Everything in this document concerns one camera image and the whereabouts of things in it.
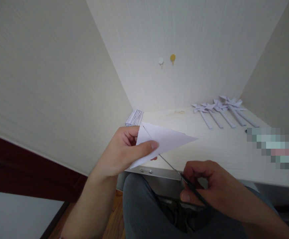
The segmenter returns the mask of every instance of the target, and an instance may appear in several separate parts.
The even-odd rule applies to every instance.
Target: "white paper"
[[[246,123],[244,122],[244,120],[242,120],[241,116],[239,116],[237,114],[237,112],[235,111],[235,109],[233,108],[232,105],[228,105],[228,108],[230,109],[230,111],[234,114],[235,118],[237,119],[237,121],[240,123],[241,126],[246,126]]]
[[[231,128],[236,128],[235,124],[231,122],[231,120],[228,119],[228,117],[224,114],[223,111],[220,111],[220,114],[223,116],[223,118],[227,121],[227,123],[231,126]]]
[[[209,104],[209,103],[203,103],[201,104],[203,106],[205,106],[205,108],[209,111],[211,117],[214,119],[215,123],[217,123],[217,125],[219,126],[219,128],[223,128],[222,124],[217,120],[217,118],[215,117],[215,115],[213,114],[214,111],[212,110],[216,104]]]
[[[220,114],[227,121],[227,123],[231,126],[231,128],[236,128],[235,124],[233,124],[231,120],[229,120],[228,117],[224,114],[224,112],[228,110],[228,107],[226,105],[223,105],[219,100],[214,99],[213,102],[215,104],[214,109],[217,112],[220,112]]]
[[[222,124],[217,120],[217,118],[215,118],[215,116],[212,113],[212,111],[209,111],[209,113],[212,116],[212,118],[214,119],[214,121],[218,124],[219,128],[223,128]]]
[[[139,125],[142,120],[143,112],[140,110],[132,111],[128,120],[126,121],[126,126]]]
[[[159,154],[168,152],[182,145],[195,141],[197,138],[187,136],[184,133],[168,128],[141,122],[136,145],[148,140],[157,141],[159,143],[159,147],[149,155],[133,162],[130,166],[130,169],[157,157]]]
[[[209,129],[213,129],[212,125],[210,125],[209,121],[207,120],[207,118],[205,117],[203,111],[200,111],[200,114],[202,116],[202,118],[204,119],[204,122],[207,124]]]
[[[202,118],[204,119],[204,122],[207,124],[209,129],[212,129],[212,126],[210,125],[210,123],[208,122],[207,118],[205,117],[204,113],[209,113],[209,110],[206,109],[205,106],[198,106],[197,104],[192,104],[193,107],[195,107],[195,109],[193,110],[194,113],[197,113],[198,111],[200,111],[200,114],[202,116]]]
[[[244,118],[247,122],[249,122],[251,125],[253,125],[253,127],[255,128],[259,128],[260,126],[258,124],[256,124],[254,121],[250,120],[245,114],[243,114],[241,112],[241,110],[236,110],[236,112],[242,117]]]
[[[232,100],[227,97],[227,96],[220,96],[222,99],[225,100],[225,104],[228,106],[228,108],[230,109],[230,111],[232,112],[232,114],[234,114],[235,118],[237,119],[237,121],[240,123],[241,126],[246,126],[246,123],[244,122],[244,120],[241,118],[241,116],[239,116],[234,107],[240,107],[242,104],[242,100],[236,100],[236,98],[233,98]]]

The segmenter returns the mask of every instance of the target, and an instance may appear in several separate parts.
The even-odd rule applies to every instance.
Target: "wooden floor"
[[[114,200],[114,205],[112,207],[111,215],[107,228],[104,232],[103,239],[125,239],[125,227],[124,218],[122,210],[122,195],[123,193],[116,190],[116,196]],[[65,224],[65,221],[74,207],[74,203],[71,203],[67,208],[66,212],[63,214],[59,222],[57,223],[55,229],[51,233],[49,239],[59,239],[61,230]]]

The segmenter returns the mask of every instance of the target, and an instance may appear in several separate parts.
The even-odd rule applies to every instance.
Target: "desk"
[[[260,127],[269,127],[252,112],[244,111],[244,113]],[[289,170],[276,169],[276,164],[271,163],[269,157],[262,156],[260,149],[256,149],[252,142],[247,142],[245,129],[252,126],[248,124],[242,127],[230,112],[227,111],[225,114],[236,125],[235,129],[232,129],[220,114],[216,114],[217,119],[224,126],[220,129],[206,113],[206,118],[213,126],[210,130],[201,115],[193,113],[193,108],[145,112],[142,121],[198,138],[194,142],[163,154],[163,157],[179,171],[183,171],[187,161],[213,160],[237,179],[289,187]],[[151,175],[158,177],[180,179],[160,157],[156,161],[148,161],[127,171],[147,173],[140,170],[151,170]]]

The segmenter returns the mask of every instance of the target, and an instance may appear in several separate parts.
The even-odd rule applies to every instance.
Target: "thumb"
[[[210,192],[206,189],[196,189],[198,193],[209,202],[208,198],[210,198]],[[192,204],[196,204],[198,206],[205,206],[197,196],[189,189],[182,190],[180,193],[180,199],[182,202],[188,202]]]
[[[147,156],[150,154],[152,151],[156,150],[159,147],[158,142],[150,140],[147,142],[143,142],[139,145],[132,146],[128,148],[128,155],[129,159],[133,162],[136,161],[137,159],[140,159],[144,156]]]

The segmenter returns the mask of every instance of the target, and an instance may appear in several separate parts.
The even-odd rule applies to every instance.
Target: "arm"
[[[83,192],[64,225],[62,238],[102,238],[111,213],[118,174],[130,167],[135,160],[158,148],[155,141],[135,146],[138,131],[139,126],[117,130],[90,173]]]
[[[287,224],[216,162],[187,162],[183,174],[212,207],[242,222],[250,238],[289,238]],[[200,177],[208,180],[207,189],[198,183]],[[203,205],[186,184],[180,198],[184,202]]]

